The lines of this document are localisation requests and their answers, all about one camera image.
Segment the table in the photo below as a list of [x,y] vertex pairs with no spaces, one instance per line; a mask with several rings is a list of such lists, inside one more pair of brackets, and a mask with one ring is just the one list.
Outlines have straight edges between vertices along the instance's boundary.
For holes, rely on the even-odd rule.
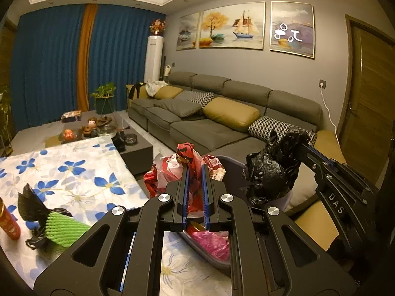
[[[115,119],[116,122],[118,123],[118,127],[122,127],[123,125],[129,125],[126,121],[123,121],[123,118],[119,116],[118,113],[116,112],[107,116],[111,117],[112,119]],[[72,122],[64,123],[63,130],[79,129],[82,126],[87,126],[88,119],[91,117],[100,118],[100,115],[96,114],[95,111],[83,112],[81,113],[80,121],[72,121]],[[128,167],[131,174],[134,176],[141,174],[143,172],[147,172],[148,170],[151,169],[154,160],[153,145],[131,127],[125,129],[124,132],[125,134],[134,133],[137,136],[137,143],[135,145],[125,146],[126,151],[120,152],[120,155],[124,160],[126,166]]]

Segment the gray wall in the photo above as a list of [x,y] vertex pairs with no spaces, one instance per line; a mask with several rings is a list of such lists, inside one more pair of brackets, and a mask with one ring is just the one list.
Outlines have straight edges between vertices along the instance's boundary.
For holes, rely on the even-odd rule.
[[[210,8],[265,1],[266,21],[263,51],[203,49],[176,51],[179,17]],[[309,59],[269,50],[272,0],[214,0],[167,16],[164,55],[173,71],[192,71],[224,76],[284,90],[321,104],[324,126],[334,130],[321,99],[319,80],[327,81],[323,91],[331,118],[337,125],[347,82],[348,40],[344,14],[368,22],[395,37],[395,31],[376,0],[277,0],[311,3],[315,11],[316,54]]]

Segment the sailboat painting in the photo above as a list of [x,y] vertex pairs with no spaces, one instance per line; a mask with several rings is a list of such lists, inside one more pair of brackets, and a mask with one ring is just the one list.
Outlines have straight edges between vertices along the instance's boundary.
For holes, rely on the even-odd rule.
[[199,48],[263,49],[265,2],[223,6],[203,12]]

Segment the picture frame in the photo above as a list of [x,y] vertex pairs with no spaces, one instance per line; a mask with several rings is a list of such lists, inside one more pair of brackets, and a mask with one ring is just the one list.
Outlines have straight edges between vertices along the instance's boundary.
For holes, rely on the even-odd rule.
[[176,50],[196,48],[200,15],[200,12],[196,12],[180,17]]
[[202,12],[199,48],[263,50],[264,1],[220,6]]
[[315,58],[315,20],[312,4],[271,2],[270,51]]

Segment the white cable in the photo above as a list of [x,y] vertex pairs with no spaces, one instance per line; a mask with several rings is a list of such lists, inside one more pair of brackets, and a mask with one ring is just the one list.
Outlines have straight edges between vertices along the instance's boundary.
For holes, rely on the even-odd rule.
[[340,142],[339,142],[339,139],[337,138],[337,127],[336,127],[336,125],[333,123],[333,121],[332,121],[332,119],[331,119],[331,113],[330,113],[329,108],[327,107],[327,105],[326,105],[326,103],[325,103],[325,99],[324,99],[323,93],[322,93],[322,86],[321,86],[321,84],[319,85],[319,88],[320,88],[320,90],[321,90],[321,96],[322,96],[323,105],[325,106],[326,110],[328,110],[329,120],[330,120],[330,122],[333,124],[333,126],[335,127],[335,136],[336,136],[337,143],[339,144],[339,147],[340,147]]

